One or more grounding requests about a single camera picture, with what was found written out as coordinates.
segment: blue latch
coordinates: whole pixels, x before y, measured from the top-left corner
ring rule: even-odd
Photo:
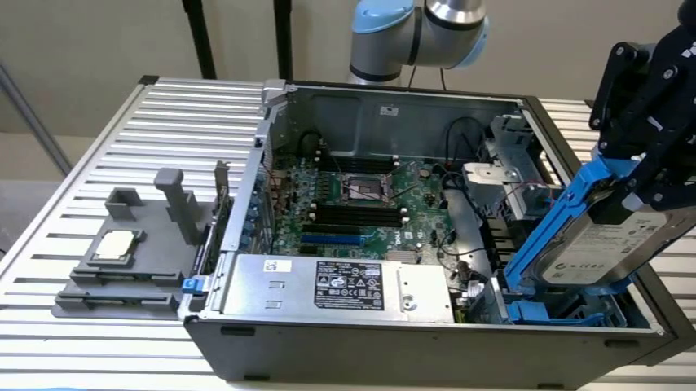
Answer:
[[[181,292],[192,295],[202,294],[202,284],[204,281],[201,279],[185,279],[181,284]]]

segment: black pole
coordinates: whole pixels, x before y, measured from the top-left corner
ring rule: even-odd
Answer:
[[[289,12],[292,0],[272,0],[275,15],[275,50],[277,53],[277,77],[292,80],[292,29]]]
[[[193,37],[193,45],[196,46],[197,66],[202,79],[216,79],[213,52],[209,48],[209,39],[206,38],[205,16],[202,15],[201,0],[181,0],[184,4],[185,15],[188,16],[188,25],[190,27],[190,35]]]

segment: white label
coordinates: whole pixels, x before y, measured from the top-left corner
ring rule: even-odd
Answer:
[[[543,271],[543,279],[558,284],[595,283],[665,223],[661,213],[633,213],[619,226],[588,226]]]
[[[263,271],[271,273],[289,273],[292,270],[292,261],[289,259],[265,259],[263,262]]]
[[[393,106],[381,106],[381,107],[379,107],[379,115],[380,116],[397,116],[399,108],[395,108]]]

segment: warning label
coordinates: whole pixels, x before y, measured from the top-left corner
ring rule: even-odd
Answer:
[[[317,261],[313,304],[325,309],[383,311],[381,265]]]
[[[619,226],[588,226],[543,271],[543,279],[559,284],[595,283],[665,223],[661,213],[633,213]]]

